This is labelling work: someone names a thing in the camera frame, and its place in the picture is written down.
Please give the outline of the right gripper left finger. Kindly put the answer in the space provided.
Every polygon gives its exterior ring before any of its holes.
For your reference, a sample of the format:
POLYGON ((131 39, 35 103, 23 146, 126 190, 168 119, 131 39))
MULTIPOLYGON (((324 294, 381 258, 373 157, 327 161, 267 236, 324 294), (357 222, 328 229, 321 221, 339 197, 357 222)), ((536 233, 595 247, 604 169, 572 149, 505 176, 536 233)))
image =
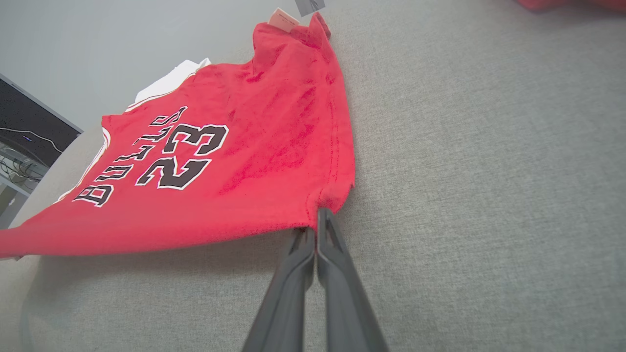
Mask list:
POLYGON ((250 328, 244 352, 301 352, 306 291, 313 282, 315 232, 294 229, 250 328))

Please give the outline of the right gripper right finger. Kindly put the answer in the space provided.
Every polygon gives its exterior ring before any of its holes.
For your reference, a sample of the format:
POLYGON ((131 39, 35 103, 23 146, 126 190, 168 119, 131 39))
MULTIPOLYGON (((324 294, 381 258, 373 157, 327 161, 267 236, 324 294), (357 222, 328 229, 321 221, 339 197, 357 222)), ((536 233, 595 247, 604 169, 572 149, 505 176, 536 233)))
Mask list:
POLYGON ((319 282, 326 290, 327 350, 387 352, 384 334, 330 209, 318 210, 316 254, 319 282))

